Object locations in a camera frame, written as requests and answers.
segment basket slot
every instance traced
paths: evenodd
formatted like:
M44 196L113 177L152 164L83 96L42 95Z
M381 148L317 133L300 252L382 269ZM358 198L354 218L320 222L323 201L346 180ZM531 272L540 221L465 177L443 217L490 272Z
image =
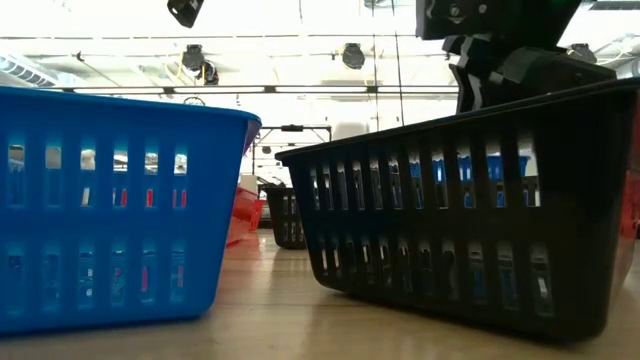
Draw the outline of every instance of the basket slot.
M142 267L140 269L140 302L152 304L158 291L158 250L155 241L147 239L142 246Z
M27 176L25 171L25 141L22 136L12 134L8 149L7 203L11 207L25 206Z
M376 210L382 210L384 208L384 200L382 198L382 177L380 176L381 169L378 159L369 159L369 171L371 175L371 189L373 191L373 207Z
M129 152L127 142L120 140L116 142L113 153L113 188L112 205L116 208L126 208L128 200L128 176Z
M369 238L367 237L362 238L362 259L367 283L374 285L376 283L376 273L374 268L373 251L371 241L369 241Z
M334 186L338 190L338 198L340 199L340 206L342 210L349 210L349 193L347 190L347 174L344 167L344 163L339 161L336 166L336 174L332 176L332 179L336 179L336 185Z
M334 190L335 186L331 184L331 172L329 170L329 165L322 165L322 182L324 184L324 191L322 192L325 202L324 209L333 210L333 198L334 198Z
M518 310L520 296L518 295L513 249L508 243L498 244L498 276L500 277L502 307L507 310Z
M333 256L333 268L336 274L336 277L342 277L342 259L340 256L340 242L338 241L337 236L332 236L331 238L331 254Z
M398 156L392 154L389 156L389 186L391 189L391 204L394 209L401 210L403 204L402 181L400 179L400 166L398 164Z
M78 248L77 301L80 310L94 306L95 296L95 248L91 239L83 239Z
M422 169L420 164L420 153L416 151L410 151L408 155L408 164L409 168L409 181L411 188L411 196L413 198L413 206L417 210L421 210L424 208L424 185L422 183ZM403 166L400 166L401 173L405 173L406 171L402 170Z
M313 192L313 203L316 210L320 210L320 189L318 187L318 173L315 168L309 170L311 179L311 191Z
M458 172L460 173L460 187L462 192L462 206L476 207L475 183L473 181L473 162L468 142L462 142L457 147Z
M507 127L504 128L501 135L500 152L504 168L505 206L507 206L508 199L509 207L521 208L525 204L522 190L518 134L512 128Z
M126 303L127 277L127 246L124 240L116 240L111 244L111 262L109 264L110 300L114 308L122 307Z
M485 259L482 245L477 242L469 244L469 272L471 275L472 297L475 304L487 303L487 284Z
M8 242L2 249L5 268L5 289L3 289L4 310L8 317L21 316L25 311L27 274L25 247L22 242Z
M486 146L491 205L496 208L504 208L507 206L507 195L505 190L503 159L500 142L494 138L487 141Z
M411 269L411 258L407 240L400 238L398 241L398 268L402 279L402 290L406 293L413 292L413 276Z
M45 149L45 205L62 206L62 144L60 139L48 139Z
M171 302L185 300L186 241L179 239L171 245Z
M352 191L355 195L354 199L356 202L356 206L358 210L364 210L365 209L364 180L363 180L363 171L362 171L362 167L360 166L360 162L354 161L353 167L351 169L353 174L353 181L351 182L353 184Z
M379 240L380 270L382 273L382 284L386 288L393 287L393 264L389 250L389 241L382 237Z
M92 138L82 139L80 148L80 206L91 208L96 203L96 143Z
M45 313L55 313L60 310L61 295L61 274L62 262L60 256L60 245L48 242L42 256L42 311Z
M531 276L533 301L536 313L543 317L554 316L553 294L551 291L551 269L549 255L544 244L531 246Z
M520 156L523 202L528 207L539 207L538 162L533 148L533 136L530 132L518 136L518 154Z
M144 207L155 208L158 193L158 169L160 164L158 144L147 140L144 153Z
M420 241L418 251L420 252L419 259L422 292L427 296L432 296L435 293L436 282L433 270L433 253L431 251L430 243L426 240Z
M187 172L188 156L187 149L183 146L176 146L173 168L173 199L174 209L185 209L187 207Z
M442 150L436 148L431 153L430 162L433 167L433 177L435 194L433 200L438 209L449 207L449 195L447 191L447 171Z
M458 261L454 244L451 241L445 241L442 244L442 274L445 297L449 300L458 300L460 296Z

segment security camera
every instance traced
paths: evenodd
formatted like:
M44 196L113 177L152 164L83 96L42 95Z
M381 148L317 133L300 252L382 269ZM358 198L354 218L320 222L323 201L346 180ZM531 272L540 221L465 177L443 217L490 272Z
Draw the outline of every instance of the security camera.
M194 79L204 78L205 85L218 85L220 82L216 66L202 54L202 45L187 45L186 51L182 53L182 66L184 72Z

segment background basket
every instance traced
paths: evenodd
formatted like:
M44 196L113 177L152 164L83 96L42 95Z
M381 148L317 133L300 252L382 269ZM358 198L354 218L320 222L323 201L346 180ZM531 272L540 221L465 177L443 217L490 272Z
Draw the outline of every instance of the background basket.
M265 187L276 244L285 249L304 249L305 239L292 188Z

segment blue plastic basket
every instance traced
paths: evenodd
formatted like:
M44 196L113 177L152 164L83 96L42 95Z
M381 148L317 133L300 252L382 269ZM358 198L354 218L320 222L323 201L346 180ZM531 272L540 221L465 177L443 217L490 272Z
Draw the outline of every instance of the blue plastic basket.
M14 88L0 108L0 333L210 307L256 116Z
M528 156L520 156L520 176L525 176L527 163L529 162ZM433 178L436 183L436 186L443 184L446 182L446 171L444 168L443 160L432 160L431 166L433 167ZM473 182L471 175L471 157L464 156L458 158L458 167L460 171L460 182L464 187L465 184L470 184ZM489 180L492 182L500 182L502 181L503 171L502 171L502 158L499 155L489 155L487 156L487 170L489 174ZM411 177L420 178L420 164L419 163L410 163L409 170L411 171ZM525 201L528 202L529 193L528 191L524 192ZM472 205L472 195L471 190L465 190L464 192L464 205L465 207L471 207ZM502 190L496 191L496 206L504 207L504 192Z

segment cable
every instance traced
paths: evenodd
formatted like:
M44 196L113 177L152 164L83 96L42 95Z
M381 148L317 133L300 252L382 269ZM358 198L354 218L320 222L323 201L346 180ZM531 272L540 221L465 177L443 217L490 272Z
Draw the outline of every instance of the cable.
M396 0L391 0L391 13L393 14L393 20L396 20ZM396 39L396 60L398 61L398 87L400 89L400 118L402 119L402 126L404 126L404 99L402 96L402 71L400 70L400 46L398 44L398 28L393 27L394 36Z

